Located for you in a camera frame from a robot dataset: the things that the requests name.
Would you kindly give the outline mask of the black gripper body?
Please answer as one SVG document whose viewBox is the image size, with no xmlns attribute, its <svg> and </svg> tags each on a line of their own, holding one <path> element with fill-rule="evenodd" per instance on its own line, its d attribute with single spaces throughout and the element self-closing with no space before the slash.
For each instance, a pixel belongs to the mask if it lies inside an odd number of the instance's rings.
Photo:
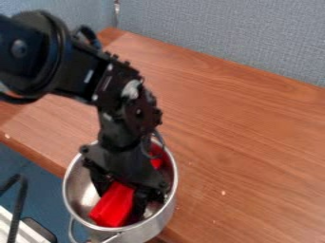
<svg viewBox="0 0 325 243">
<path fill-rule="evenodd" d="M 105 149 L 98 142 L 80 147 L 82 164 L 101 168 L 117 181 L 132 189 L 148 188 L 165 194 L 169 184 L 152 161 L 163 160 L 164 148 L 152 141 L 141 141 L 126 149 Z"/>
</svg>

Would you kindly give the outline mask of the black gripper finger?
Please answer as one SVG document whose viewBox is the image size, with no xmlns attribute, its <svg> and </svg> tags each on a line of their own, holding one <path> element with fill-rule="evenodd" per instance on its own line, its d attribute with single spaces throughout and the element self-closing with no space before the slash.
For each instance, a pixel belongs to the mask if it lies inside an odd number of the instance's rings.
<svg viewBox="0 0 325 243">
<path fill-rule="evenodd" d="M 90 166 L 88 168 L 89 170 L 89 178 L 90 182 L 93 184 L 96 193 L 98 196 L 102 196 L 105 194 L 106 190 L 110 187 L 112 184 L 112 177 L 108 175 L 108 173 L 98 167 Z"/>
<path fill-rule="evenodd" d="M 141 221 L 149 202 L 163 203 L 161 192 L 148 188 L 137 188 L 133 195 L 132 210 L 126 219 L 128 224 L 135 224 Z"/>
</svg>

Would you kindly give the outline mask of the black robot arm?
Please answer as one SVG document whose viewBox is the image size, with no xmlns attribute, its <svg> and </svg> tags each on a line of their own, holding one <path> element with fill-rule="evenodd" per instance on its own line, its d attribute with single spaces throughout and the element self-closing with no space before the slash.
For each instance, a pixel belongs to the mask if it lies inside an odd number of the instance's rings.
<svg viewBox="0 0 325 243">
<path fill-rule="evenodd" d="M 88 216 L 101 227 L 137 221 L 161 202 L 163 150 L 152 149 L 163 112 L 143 76 L 104 51 L 92 29 L 66 28 L 45 10 L 0 14 L 0 101 L 28 104 L 52 94 L 96 109 L 96 143 L 80 147 L 100 196 Z"/>
</svg>

